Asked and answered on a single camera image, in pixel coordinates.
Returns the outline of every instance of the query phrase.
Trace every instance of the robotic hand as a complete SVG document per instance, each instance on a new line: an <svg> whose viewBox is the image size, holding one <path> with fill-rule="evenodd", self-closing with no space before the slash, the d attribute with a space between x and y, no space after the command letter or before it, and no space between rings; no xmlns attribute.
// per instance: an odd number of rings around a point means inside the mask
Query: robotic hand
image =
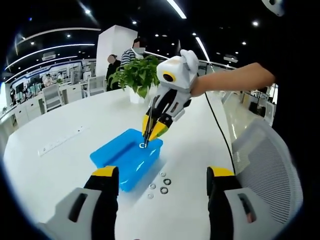
<svg viewBox="0 0 320 240"><path fill-rule="evenodd" d="M185 113L184 108L191 102L190 91L197 77L199 60L191 50L182 49L180 54L156 68L160 85L143 119L144 148L149 141L163 135Z"/></svg>

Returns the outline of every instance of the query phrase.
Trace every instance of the white flower pot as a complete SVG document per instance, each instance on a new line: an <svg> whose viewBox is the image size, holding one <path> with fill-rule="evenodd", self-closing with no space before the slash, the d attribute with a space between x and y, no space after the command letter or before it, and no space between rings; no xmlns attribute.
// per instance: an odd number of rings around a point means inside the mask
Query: white flower pot
<svg viewBox="0 0 320 240"><path fill-rule="evenodd" d="M134 90L131 87L126 87L127 91L129 91L129 96L130 96L130 102L133 104L144 104L147 101L147 98L149 96L149 89L148 93L146 94L146 97L143 98L139 96L138 93L135 93Z"/></svg>

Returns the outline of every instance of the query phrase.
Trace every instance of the robot camera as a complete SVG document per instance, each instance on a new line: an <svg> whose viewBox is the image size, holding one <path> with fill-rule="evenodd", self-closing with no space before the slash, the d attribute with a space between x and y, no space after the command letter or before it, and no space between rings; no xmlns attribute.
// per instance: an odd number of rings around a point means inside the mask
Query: robot camera
<svg viewBox="0 0 320 240"><path fill-rule="evenodd" d="M171 74L165 73L165 74L163 74L163 78L164 78L166 81L170 82L170 83L172 83L172 82L175 81L175 77L172 76Z"/></svg>

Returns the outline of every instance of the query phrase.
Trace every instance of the black cable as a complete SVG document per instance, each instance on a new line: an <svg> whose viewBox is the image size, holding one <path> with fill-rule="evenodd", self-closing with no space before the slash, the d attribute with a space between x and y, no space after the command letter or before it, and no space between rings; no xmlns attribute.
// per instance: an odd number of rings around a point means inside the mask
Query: black cable
<svg viewBox="0 0 320 240"><path fill-rule="evenodd" d="M231 153L229 144L228 144L228 142L227 142L226 136L225 136L225 134L224 134L224 131L222 131L222 129L221 129L220 125L219 125L219 122L218 122L218 120L217 120L217 117L216 117L216 115L215 115L215 112L214 112L214 110L212 109L212 106L211 106L211 104L210 104L210 102L209 102L209 98L208 98L207 93L205 92L204 94L205 94L206 100L207 100L207 102L208 102L208 104L209 104L209 107L210 107L210 109L211 109L211 112L212 112L212 114L213 114L213 116L214 116L214 119L215 119L215 121L216 121L216 124L218 125L218 128L220 129L220 132L221 132L221 134L222 134L222 136L223 136L223 139L224 139L224 142L225 142L225 144L226 144L226 147L228 148L229 155L230 155L230 159L231 159L231 163L232 163L232 167L233 167L233 172L234 172L234 174L236 174L236 169L235 169L235 165L234 165L232 153Z"/></svg>

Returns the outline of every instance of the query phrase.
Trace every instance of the black ceiling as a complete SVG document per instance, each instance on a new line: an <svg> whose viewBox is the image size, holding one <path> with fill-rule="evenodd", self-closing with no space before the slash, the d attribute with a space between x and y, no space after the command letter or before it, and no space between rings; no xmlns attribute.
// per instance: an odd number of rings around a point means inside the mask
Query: black ceiling
<svg viewBox="0 0 320 240"><path fill-rule="evenodd" d="M138 31L139 36L147 39L149 52L164 56L169 54L170 57L176 50L176 45L172 46L172 43L176 44L180 40L183 49L194 50L199 59L205 60L195 36L192 35L196 33L212 62L229 64L237 68L250 61L254 51L253 46L257 44L257 37L264 33L266 26L277 20L260 0L175 0L175 2L187 19L181 19L166 0L55 0L54 4L42 1L31 5L30 19L22 23L16 43L13 42L8 48L8 64L35 51L55 46L69 44L95 44L95 46L70 46L43 51L15 63L6 72L16 74L41 63L43 54L50 51L59 53L57 58L69 56L78 56L79 59L95 58L100 31L64 30L28 39L32 35L74 27L104 31L113 25ZM91 11L91 16L85 13L85 8ZM253 21L258 21L259 26L253 26ZM238 63L225 61L223 57L226 54L237 57Z"/></svg>

